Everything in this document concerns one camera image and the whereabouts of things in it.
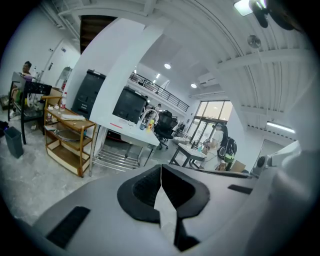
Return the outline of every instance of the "white ceiling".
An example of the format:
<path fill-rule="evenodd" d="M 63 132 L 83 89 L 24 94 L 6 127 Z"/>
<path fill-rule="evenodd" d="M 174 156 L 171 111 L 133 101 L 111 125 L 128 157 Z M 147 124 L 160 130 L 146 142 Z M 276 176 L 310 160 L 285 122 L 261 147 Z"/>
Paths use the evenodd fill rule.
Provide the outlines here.
<path fill-rule="evenodd" d="M 70 3 L 72 7 L 84 10 L 90 5 L 88 0 L 54 1 L 62 6 Z M 165 35 L 149 49 L 141 63 L 188 90 L 190 95 L 202 97 L 203 92 L 221 91 L 221 87 L 236 108 L 242 124 L 257 130 L 273 132 L 266 127 L 267 121 L 290 126 L 285 114 L 310 84 L 318 68 L 312 58 L 312 47 L 302 33 L 284 30 L 270 17 L 269 26 L 262 28 L 252 13 L 247 16 L 238 13 L 234 8 L 238 0 L 91 2 L 90 14 L 98 2 L 96 13 L 100 15 L 114 14 L 146 25 L 159 16 L 171 19 Z M 77 23 L 75 17 L 79 13 L 70 11 L 68 19 L 72 24 Z M 260 38 L 259 52 L 248 45 L 250 35 Z M 170 63 L 172 69 L 165 69 L 165 63 Z M 191 90 L 191 83 L 202 83 L 206 77 L 208 80 L 214 78 L 214 86 L 203 85 Z"/>

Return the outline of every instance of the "gray bin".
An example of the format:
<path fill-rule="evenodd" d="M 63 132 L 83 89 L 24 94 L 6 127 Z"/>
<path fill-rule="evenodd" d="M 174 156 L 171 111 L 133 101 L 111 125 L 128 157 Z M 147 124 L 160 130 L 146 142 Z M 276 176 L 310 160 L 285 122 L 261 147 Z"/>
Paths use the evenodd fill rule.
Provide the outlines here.
<path fill-rule="evenodd" d="M 10 153 L 16 158 L 21 157 L 24 153 L 21 142 L 21 132 L 14 127 L 9 127 L 4 131 L 4 134 Z"/>

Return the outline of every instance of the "black office chair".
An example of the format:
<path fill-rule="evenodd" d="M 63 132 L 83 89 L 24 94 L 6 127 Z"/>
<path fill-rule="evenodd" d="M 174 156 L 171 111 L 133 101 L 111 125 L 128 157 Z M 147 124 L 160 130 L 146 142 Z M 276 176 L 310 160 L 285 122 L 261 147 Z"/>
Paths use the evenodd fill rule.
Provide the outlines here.
<path fill-rule="evenodd" d="M 164 143 L 164 139 L 173 139 L 172 133 L 172 114 L 169 111 L 160 112 L 157 125 L 154 127 L 154 132 L 160 142 L 160 150 L 162 145 L 168 146 Z"/>

